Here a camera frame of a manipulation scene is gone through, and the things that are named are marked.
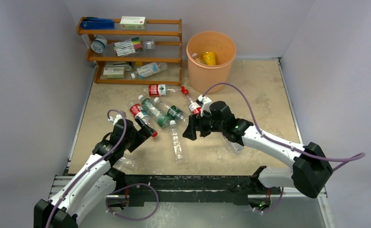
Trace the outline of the red label bottle red cap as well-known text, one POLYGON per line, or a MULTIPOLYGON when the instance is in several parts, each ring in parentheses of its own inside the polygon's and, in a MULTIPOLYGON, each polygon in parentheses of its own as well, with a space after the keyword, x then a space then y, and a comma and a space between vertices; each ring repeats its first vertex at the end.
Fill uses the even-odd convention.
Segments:
POLYGON ((191 114, 200 114, 201 113, 201 106, 197 103, 195 96, 189 92, 184 86, 181 86, 181 93, 183 97, 186 99, 187 107, 191 114))

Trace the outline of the clear plastic bottle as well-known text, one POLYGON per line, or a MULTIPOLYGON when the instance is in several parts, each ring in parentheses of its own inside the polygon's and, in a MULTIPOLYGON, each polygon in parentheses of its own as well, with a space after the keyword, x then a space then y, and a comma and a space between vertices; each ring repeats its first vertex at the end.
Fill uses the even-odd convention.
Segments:
POLYGON ((172 144, 173 144, 175 160, 179 162, 184 159, 184 155, 183 155, 183 146, 181 143, 181 136, 179 134, 175 120, 171 120, 169 122, 169 127, 170 127, 169 133, 170 133, 172 144))

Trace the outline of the clear bottle blue label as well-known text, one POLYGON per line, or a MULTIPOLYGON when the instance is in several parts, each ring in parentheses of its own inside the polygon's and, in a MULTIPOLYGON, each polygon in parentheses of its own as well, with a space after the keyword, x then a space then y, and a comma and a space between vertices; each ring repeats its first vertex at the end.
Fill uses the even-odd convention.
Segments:
POLYGON ((114 165, 117 169, 134 169, 136 161, 131 157, 123 156, 114 165))

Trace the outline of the clear bottle purple label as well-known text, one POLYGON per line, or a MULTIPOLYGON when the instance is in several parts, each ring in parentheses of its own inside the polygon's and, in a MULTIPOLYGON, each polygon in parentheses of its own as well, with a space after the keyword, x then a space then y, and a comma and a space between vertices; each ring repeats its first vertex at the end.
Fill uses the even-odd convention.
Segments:
POLYGON ((233 153, 240 153, 244 149, 244 147, 241 146, 240 144, 238 144, 236 142, 229 141, 224 135, 223 135, 223 139, 225 140, 225 142, 229 146, 231 152, 233 152, 233 153))

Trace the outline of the yellow juice bottle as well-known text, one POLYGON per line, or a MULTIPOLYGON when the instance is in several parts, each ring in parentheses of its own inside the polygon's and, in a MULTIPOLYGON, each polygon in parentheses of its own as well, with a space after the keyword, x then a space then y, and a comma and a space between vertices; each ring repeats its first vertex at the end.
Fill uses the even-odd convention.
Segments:
POLYGON ((203 53, 203 60, 206 65, 208 66, 215 66, 216 65, 216 55, 214 52, 205 52, 203 53))

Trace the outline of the orange red tea bottle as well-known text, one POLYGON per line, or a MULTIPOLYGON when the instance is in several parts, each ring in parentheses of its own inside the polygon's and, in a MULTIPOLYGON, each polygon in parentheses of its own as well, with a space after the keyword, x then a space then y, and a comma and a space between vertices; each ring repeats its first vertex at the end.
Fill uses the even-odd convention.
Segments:
POLYGON ((193 53, 192 55, 191 55, 191 57, 196 61, 196 62, 198 62, 199 64, 203 64, 203 65, 205 65, 205 62, 204 62, 204 60, 197 54, 197 53, 193 53))

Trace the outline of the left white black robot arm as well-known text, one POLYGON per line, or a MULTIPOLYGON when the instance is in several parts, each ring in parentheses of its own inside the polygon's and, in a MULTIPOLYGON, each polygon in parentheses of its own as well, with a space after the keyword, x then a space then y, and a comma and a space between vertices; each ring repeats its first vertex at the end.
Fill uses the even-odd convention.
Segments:
POLYGON ((140 118, 135 122, 120 115, 110 118, 113 130, 95 145, 85 165, 57 194, 34 206, 35 228, 77 228, 84 217, 108 194, 121 194, 124 175, 114 164, 125 151, 132 152, 157 132, 140 118))

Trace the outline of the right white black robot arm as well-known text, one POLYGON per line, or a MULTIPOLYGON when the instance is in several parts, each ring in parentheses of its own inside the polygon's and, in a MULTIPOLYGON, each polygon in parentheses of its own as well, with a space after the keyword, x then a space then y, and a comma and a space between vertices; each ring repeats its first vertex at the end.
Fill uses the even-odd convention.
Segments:
POLYGON ((316 198, 333 174, 321 147, 294 143, 274 136, 245 119, 236 118, 224 101, 213 102, 208 97, 196 101, 201 111, 189 116, 182 136, 195 141, 210 133, 221 133, 241 146, 257 149, 286 165, 285 168, 261 167, 250 181, 256 193, 271 187, 295 188, 309 198, 316 198))

